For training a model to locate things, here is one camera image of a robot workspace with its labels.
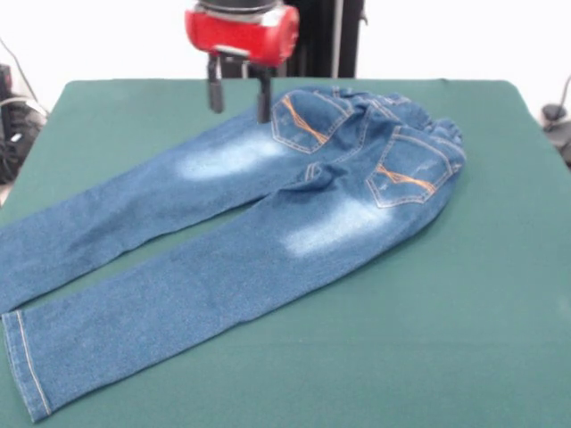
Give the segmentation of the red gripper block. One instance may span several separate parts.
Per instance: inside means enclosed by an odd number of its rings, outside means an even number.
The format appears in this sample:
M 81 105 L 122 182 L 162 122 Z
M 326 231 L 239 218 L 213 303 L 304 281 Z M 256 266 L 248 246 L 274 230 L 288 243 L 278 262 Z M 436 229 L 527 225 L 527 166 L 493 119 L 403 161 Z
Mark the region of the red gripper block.
M 226 54 L 262 65 L 256 67 L 256 78 L 260 82 L 258 122 L 270 122 L 272 76 L 268 67 L 277 67 L 291 57 L 299 26 L 298 10 L 282 2 L 271 2 L 267 8 L 245 8 L 240 12 L 230 7 L 216 8 L 211 2 L 197 2 L 187 9 L 186 35 L 196 49 L 209 54 L 210 109 L 216 113 L 224 110 L 218 54 Z

